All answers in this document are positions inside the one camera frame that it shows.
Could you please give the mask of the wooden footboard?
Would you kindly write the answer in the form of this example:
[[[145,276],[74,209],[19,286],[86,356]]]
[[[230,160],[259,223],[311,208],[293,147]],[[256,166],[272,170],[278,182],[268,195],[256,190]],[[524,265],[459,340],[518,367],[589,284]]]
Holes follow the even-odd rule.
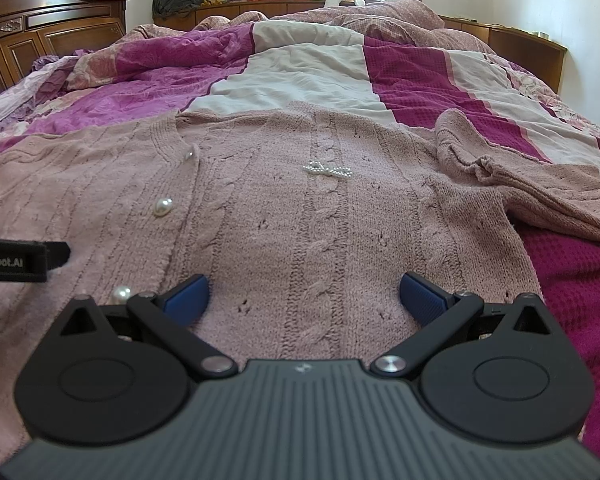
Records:
[[[568,49],[544,35],[500,24],[486,24],[473,18],[439,15],[446,29],[475,37],[479,47],[528,70],[555,93],[562,85],[562,72]]]

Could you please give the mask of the dark wooden headboard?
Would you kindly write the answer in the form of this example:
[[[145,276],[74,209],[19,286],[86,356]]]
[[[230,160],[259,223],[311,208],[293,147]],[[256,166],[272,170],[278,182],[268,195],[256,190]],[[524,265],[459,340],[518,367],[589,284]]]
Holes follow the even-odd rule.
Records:
[[[0,0],[0,93],[44,55],[110,46],[126,34],[128,0]]]

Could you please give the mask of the magenta patchwork bed quilt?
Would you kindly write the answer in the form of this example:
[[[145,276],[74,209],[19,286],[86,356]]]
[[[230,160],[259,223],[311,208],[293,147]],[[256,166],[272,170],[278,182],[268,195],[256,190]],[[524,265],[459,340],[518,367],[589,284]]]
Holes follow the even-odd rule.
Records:
[[[294,104],[386,126],[429,127],[459,110],[484,140],[600,174],[600,126],[539,78],[496,55],[367,39],[261,52],[246,34],[194,36],[140,25],[109,47],[46,64],[0,93],[0,155],[35,134],[63,136],[169,113],[234,114]],[[510,224],[539,294],[590,368],[595,402],[581,434],[600,456],[600,241]]]

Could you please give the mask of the pink crumpled blanket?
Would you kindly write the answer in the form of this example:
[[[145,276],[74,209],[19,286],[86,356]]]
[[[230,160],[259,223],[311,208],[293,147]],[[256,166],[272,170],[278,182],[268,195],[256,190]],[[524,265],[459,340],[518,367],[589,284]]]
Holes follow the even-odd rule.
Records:
[[[257,52],[296,44],[360,46],[367,39],[407,47],[494,52],[468,32],[445,27],[438,14],[417,0],[323,6],[274,18],[259,11],[246,11],[232,20],[212,15],[192,30],[194,36],[218,36],[223,32],[246,34]]]

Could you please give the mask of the pink knit cardigan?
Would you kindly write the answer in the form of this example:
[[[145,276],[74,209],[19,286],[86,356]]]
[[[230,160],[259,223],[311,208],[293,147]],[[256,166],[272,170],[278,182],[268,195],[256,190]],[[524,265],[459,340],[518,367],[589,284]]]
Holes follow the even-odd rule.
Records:
[[[540,288],[510,218],[600,241],[595,167],[488,142],[459,110],[429,127],[294,104],[165,114],[0,155],[0,237],[62,240],[44,284],[0,284],[0,462],[27,441],[15,380],[64,305],[208,276],[199,336],[237,361],[368,361],[414,332],[414,271],[504,302]]]

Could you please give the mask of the wooden side ledge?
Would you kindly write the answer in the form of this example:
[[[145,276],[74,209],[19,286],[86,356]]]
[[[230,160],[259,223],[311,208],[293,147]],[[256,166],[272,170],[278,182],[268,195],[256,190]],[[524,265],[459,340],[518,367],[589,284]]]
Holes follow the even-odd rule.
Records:
[[[198,9],[174,14],[168,18],[154,16],[154,23],[158,26],[169,27],[188,32],[209,16],[219,15],[224,18],[237,18],[244,12],[257,11],[267,18],[318,9],[324,6],[325,0],[271,0],[271,1],[237,1],[213,6],[201,6]]]

